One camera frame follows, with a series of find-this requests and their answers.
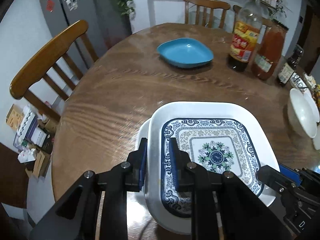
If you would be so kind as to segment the large white bowl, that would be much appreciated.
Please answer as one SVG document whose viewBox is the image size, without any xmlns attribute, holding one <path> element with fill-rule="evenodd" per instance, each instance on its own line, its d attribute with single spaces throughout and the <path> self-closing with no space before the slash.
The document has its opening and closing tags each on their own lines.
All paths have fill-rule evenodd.
<svg viewBox="0 0 320 240">
<path fill-rule="evenodd" d="M 291 88 L 287 102 L 287 115 L 293 130 L 305 138 L 315 138 L 317 135 L 318 118 L 310 105 L 310 99 L 296 89 Z"/>
</svg>

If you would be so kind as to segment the grey refrigerator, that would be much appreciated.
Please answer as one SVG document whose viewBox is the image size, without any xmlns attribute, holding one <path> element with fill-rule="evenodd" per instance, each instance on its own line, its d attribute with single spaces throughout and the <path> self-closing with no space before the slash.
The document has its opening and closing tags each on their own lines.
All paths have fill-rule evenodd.
<svg viewBox="0 0 320 240">
<path fill-rule="evenodd" d="M 121 14 L 115 0 L 40 0 L 40 5 L 52 36 L 86 21 L 86 34 L 98 57 L 132 34 L 129 17 Z"/>
</svg>

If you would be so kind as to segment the clutter of boxes on floor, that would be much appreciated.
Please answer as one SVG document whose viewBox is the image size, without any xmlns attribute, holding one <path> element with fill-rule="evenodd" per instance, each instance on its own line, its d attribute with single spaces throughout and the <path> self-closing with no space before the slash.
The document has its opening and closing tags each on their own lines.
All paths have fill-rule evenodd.
<svg viewBox="0 0 320 240">
<path fill-rule="evenodd" d="M 13 146 L 28 176 L 44 177 L 51 159 L 57 122 L 30 105 L 12 105 L 6 123 L 15 132 Z"/>
</svg>

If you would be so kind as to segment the wooden chair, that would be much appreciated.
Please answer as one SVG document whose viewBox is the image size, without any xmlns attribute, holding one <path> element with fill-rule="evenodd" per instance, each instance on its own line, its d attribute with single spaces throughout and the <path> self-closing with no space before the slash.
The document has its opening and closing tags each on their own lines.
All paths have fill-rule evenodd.
<svg viewBox="0 0 320 240">
<path fill-rule="evenodd" d="M 223 29 L 227 11 L 231 5 L 227 2 L 218 0 L 183 0 L 184 2 L 184 23 L 189 24 L 189 4 L 196 7 L 195 25 L 212 28 L 214 24 L 214 10 L 222 10 L 219 29 Z"/>
<path fill-rule="evenodd" d="M 51 109 L 48 105 L 42 102 L 34 93 L 31 92 L 30 87 L 40 80 L 44 80 L 53 91 L 63 100 L 68 100 L 69 96 L 53 81 L 47 74 L 50 69 L 55 70 L 58 76 L 71 89 L 75 90 L 76 85 L 65 74 L 65 72 L 57 65 L 57 60 L 62 58 L 66 61 L 68 67 L 80 80 L 83 73 L 76 66 L 75 62 L 67 54 L 71 45 L 80 38 L 87 49 L 93 62 L 96 62 L 99 57 L 93 48 L 88 36 L 88 23 L 85 20 L 79 20 L 64 31 L 52 38 L 45 44 L 16 74 L 10 84 L 10 94 L 13 98 L 20 100 L 26 99 L 41 113 L 45 114 L 50 119 L 56 122 L 60 121 L 60 114 Z"/>
<path fill-rule="evenodd" d="M 243 7 L 234 5 L 233 11 L 235 13 L 233 30 L 236 29 L 238 22 L 248 24 L 250 27 L 258 30 L 260 30 L 263 25 L 266 27 L 272 27 L 273 25 L 271 20 L 262 16 L 260 4 L 247 3 Z"/>
</svg>

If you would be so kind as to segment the small dark soy bottle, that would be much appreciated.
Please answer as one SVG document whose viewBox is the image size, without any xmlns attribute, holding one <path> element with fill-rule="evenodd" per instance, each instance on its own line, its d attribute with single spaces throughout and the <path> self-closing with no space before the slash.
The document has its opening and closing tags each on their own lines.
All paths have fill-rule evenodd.
<svg viewBox="0 0 320 240">
<path fill-rule="evenodd" d="M 303 48 L 297 44 L 292 55 L 287 59 L 277 75 L 276 81 L 281 87 L 284 87 L 287 84 L 292 74 L 296 71 L 303 54 Z"/>
</svg>

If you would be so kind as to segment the wooden chair far left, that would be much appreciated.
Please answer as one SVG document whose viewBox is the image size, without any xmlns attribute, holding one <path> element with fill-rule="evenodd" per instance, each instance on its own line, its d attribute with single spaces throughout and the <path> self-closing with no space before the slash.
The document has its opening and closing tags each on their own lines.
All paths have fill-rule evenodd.
<svg viewBox="0 0 320 240">
<path fill-rule="evenodd" d="M 218 0 L 183 0 L 184 2 L 184 23 L 189 24 L 189 4 L 196 7 L 195 25 L 212 28 L 214 24 L 214 10 L 222 10 L 219 29 L 223 29 L 227 11 L 231 5 L 227 2 Z"/>
</svg>

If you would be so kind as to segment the vinegar bottle yellow cap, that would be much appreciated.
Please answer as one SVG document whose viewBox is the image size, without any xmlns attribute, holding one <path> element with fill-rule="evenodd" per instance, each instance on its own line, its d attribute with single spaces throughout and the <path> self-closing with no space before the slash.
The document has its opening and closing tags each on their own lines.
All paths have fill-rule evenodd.
<svg viewBox="0 0 320 240">
<path fill-rule="evenodd" d="M 247 0 L 245 4 L 247 3 L 260 4 L 260 0 Z M 243 72 L 246 69 L 257 45 L 260 31 L 248 24 L 237 23 L 236 29 L 233 31 L 228 55 L 228 64 L 233 70 Z"/>
</svg>

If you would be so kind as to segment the wooden chair far right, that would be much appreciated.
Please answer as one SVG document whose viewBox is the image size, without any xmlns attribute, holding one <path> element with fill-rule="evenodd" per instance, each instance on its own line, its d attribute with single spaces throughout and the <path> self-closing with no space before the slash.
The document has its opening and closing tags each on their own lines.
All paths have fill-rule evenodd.
<svg viewBox="0 0 320 240">
<path fill-rule="evenodd" d="M 235 13 L 233 30 L 236 29 L 238 22 L 248 24 L 250 27 L 258 30 L 260 30 L 263 25 L 266 27 L 272 27 L 273 25 L 271 20 L 262 16 L 260 4 L 247 3 L 243 7 L 234 5 L 233 11 Z"/>
</svg>

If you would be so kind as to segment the blue patterned square plate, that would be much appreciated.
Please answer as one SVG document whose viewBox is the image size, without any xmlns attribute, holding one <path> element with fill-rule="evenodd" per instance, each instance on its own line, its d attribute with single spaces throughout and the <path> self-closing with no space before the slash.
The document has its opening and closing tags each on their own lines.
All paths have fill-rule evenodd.
<svg viewBox="0 0 320 240">
<path fill-rule="evenodd" d="M 210 172 L 231 171 L 256 195 L 264 185 L 257 180 L 260 161 L 245 126 L 234 119 L 183 119 L 166 122 L 161 141 L 161 201 L 172 215 L 191 216 L 191 194 L 175 190 L 171 174 L 169 139 L 176 138 L 179 149 L 191 161 Z"/>
</svg>

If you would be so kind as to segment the red sauce glass bottle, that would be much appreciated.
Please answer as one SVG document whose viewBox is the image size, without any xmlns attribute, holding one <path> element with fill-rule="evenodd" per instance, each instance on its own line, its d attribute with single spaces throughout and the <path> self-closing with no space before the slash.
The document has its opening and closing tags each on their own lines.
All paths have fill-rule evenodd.
<svg viewBox="0 0 320 240">
<path fill-rule="evenodd" d="M 270 78 L 279 62 L 288 28 L 272 19 L 251 66 L 252 73 L 261 80 Z"/>
</svg>

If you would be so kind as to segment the wooden chair at left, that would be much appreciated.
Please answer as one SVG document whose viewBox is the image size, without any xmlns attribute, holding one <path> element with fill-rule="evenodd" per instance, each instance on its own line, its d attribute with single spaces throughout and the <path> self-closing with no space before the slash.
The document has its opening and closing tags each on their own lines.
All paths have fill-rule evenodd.
<svg viewBox="0 0 320 240">
<path fill-rule="evenodd" d="M 57 60 L 62 58 L 66 61 L 68 67 L 80 80 L 83 73 L 76 66 L 75 62 L 67 54 L 71 45 L 80 38 L 87 49 L 93 62 L 96 62 L 99 57 L 93 48 L 88 36 L 88 23 L 85 20 L 79 20 L 64 31 L 52 38 L 45 44 L 16 74 L 10 84 L 10 94 L 13 98 L 20 100 L 26 99 L 41 113 L 45 114 L 50 119 L 56 122 L 60 121 L 60 114 L 51 109 L 48 105 L 42 102 L 34 93 L 31 92 L 30 87 L 40 80 L 44 80 L 53 91 L 63 100 L 68 100 L 69 96 L 53 81 L 47 74 L 50 69 L 55 70 L 58 76 L 71 89 L 75 90 L 76 85 L 65 74 L 65 72 L 57 65 Z"/>
</svg>

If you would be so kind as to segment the white square plate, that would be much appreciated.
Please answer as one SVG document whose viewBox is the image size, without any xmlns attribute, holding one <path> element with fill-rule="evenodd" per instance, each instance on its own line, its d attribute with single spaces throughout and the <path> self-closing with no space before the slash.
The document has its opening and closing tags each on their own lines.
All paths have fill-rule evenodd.
<svg viewBox="0 0 320 240">
<path fill-rule="evenodd" d="M 226 102 L 171 102 L 144 122 L 138 137 L 148 140 L 144 184 L 146 205 L 155 221 L 178 234 L 191 233 L 191 194 L 175 190 L 169 140 L 207 170 L 231 171 L 266 205 L 275 192 L 257 179 L 262 166 L 278 169 L 272 147 L 255 116 Z"/>
</svg>

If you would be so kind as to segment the blue square bowl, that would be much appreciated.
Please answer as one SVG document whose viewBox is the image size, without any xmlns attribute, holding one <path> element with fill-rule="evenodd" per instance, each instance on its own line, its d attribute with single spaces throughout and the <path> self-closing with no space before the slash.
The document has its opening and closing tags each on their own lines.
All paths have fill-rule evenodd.
<svg viewBox="0 0 320 240">
<path fill-rule="evenodd" d="M 157 52 L 168 64 L 183 69 L 204 66 L 214 58 L 206 45 L 186 37 L 162 43 L 157 47 Z"/>
</svg>

